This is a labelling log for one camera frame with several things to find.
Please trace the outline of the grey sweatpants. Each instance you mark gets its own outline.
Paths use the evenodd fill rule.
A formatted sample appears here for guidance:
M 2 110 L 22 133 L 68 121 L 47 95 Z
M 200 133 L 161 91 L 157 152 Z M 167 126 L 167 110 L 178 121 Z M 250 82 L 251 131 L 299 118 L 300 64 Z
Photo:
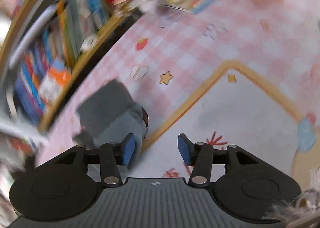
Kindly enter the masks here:
M 81 131 L 73 135 L 73 141 L 97 149 L 105 143 L 119 144 L 128 134 L 133 134 L 135 150 L 124 169 L 131 170 L 139 162 L 149 117 L 122 82 L 116 79 L 108 82 L 80 104 L 76 113 Z

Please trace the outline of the upper orange white box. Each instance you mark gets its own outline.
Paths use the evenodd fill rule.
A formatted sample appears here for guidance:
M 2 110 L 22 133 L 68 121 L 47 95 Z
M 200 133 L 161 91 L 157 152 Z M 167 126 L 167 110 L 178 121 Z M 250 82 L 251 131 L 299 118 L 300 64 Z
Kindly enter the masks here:
M 65 64 L 56 59 L 50 64 L 50 67 L 41 81 L 38 93 L 46 104 L 52 104 L 63 88 L 71 79 L 71 72 L 65 67 Z

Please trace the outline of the pink checkered cartoon tablecloth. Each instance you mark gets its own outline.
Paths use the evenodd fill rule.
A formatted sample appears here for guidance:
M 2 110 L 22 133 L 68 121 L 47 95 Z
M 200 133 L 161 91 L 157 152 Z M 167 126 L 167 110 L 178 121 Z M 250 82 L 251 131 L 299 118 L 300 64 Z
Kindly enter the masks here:
M 189 177 L 177 137 L 238 145 L 310 185 L 319 166 L 319 0 L 217 0 L 198 15 L 142 16 L 65 106 L 38 164 L 86 128 L 81 103 L 112 79 L 149 116 L 133 177 Z

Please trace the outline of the row of leaning books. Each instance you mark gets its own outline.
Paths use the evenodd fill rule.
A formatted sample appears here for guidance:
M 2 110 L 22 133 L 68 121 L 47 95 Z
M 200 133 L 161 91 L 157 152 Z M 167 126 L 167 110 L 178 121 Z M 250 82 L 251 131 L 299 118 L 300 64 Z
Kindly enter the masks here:
M 53 16 L 23 53 L 15 93 L 23 112 L 39 130 L 50 127 L 80 73 L 120 25 L 122 19 L 113 7 L 114 0 L 59 0 Z M 71 79 L 56 101 L 46 104 L 38 90 L 56 59 L 70 70 Z

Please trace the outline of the white wooden bookshelf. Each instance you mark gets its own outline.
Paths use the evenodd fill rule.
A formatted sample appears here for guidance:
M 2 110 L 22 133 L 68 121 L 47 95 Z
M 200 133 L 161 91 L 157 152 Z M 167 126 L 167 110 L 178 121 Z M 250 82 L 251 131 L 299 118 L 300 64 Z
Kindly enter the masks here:
M 109 36 L 141 15 L 105 0 L 1 0 L 1 131 L 49 130 Z

